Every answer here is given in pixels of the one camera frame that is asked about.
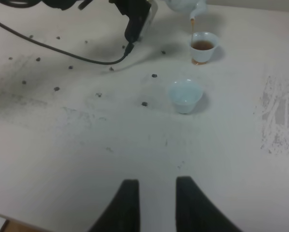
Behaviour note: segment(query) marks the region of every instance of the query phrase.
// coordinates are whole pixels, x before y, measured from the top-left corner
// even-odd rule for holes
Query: cup of tea
[[[193,60],[196,64],[206,63],[218,47],[218,37],[210,32],[196,32],[189,42]]]

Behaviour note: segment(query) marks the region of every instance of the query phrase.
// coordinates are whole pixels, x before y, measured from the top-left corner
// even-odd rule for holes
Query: table surface
[[[128,19],[104,0],[63,12],[0,5],[0,21],[92,59],[116,60],[127,45]],[[114,71],[0,28],[0,215],[85,231],[124,179],[138,179],[141,231],[174,232],[175,179],[188,175],[243,231],[289,232],[289,13],[209,6],[196,28],[220,37],[202,66],[191,63],[188,16],[159,2]],[[167,97],[179,78],[205,90],[191,115]]]

